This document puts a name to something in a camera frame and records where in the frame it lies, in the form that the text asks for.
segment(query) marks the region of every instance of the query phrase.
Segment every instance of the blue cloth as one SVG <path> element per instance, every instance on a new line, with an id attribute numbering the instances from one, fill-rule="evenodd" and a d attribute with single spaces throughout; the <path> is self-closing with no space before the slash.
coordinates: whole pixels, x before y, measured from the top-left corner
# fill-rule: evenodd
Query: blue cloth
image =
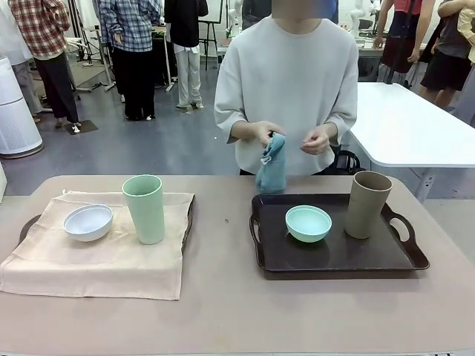
<path id="1" fill-rule="evenodd" d="M 151 26 L 160 21 L 160 0 L 99 0 L 102 36 L 115 48 L 127 52 L 148 52 L 152 49 Z M 114 34 L 122 34 L 122 43 Z"/>
<path id="2" fill-rule="evenodd" d="M 255 178 L 259 194 L 282 194 L 287 186 L 285 136 L 274 132 L 262 153 L 262 167 Z"/>

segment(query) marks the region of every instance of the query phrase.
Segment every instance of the person's left hand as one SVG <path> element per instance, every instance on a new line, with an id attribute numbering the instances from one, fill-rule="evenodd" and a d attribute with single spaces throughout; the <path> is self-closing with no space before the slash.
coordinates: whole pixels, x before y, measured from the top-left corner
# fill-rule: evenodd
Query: person's left hand
<path id="1" fill-rule="evenodd" d="M 410 55 L 410 57 L 407 59 L 409 63 L 414 63 L 419 60 L 419 57 L 421 56 L 421 51 L 418 48 L 413 49 L 413 54 Z"/>
<path id="2" fill-rule="evenodd" d="M 326 125 L 320 125 L 311 130 L 305 137 L 301 150 L 306 154 L 322 154 L 330 146 L 330 138 Z"/>
<path id="3" fill-rule="evenodd" d="M 115 33 L 115 34 L 114 34 L 114 39 L 116 40 L 116 42 L 117 42 L 119 45 L 122 44 L 123 37 L 122 37 L 122 34 L 121 34 L 121 33 Z"/>

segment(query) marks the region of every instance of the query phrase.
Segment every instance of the blue towel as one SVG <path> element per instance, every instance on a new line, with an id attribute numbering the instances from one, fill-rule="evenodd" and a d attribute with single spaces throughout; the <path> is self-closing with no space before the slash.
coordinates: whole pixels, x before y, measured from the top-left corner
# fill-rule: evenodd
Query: blue towel
<path id="1" fill-rule="evenodd" d="M 262 167 L 255 178 L 259 194 L 282 194 L 287 186 L 285 136 L 274 132 L 262 153 Z"/>

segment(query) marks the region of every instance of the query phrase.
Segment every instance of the light green cup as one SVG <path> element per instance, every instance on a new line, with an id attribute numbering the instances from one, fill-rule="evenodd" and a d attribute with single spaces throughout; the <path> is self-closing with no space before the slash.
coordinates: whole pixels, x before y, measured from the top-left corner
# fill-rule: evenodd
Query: light green cup
<path id="1" fill-rule="evenodd" d="M 141 243 L 153 245 L 165 237 L 162 180 L 145 174 L 132 177 L 122 185 Z"/>

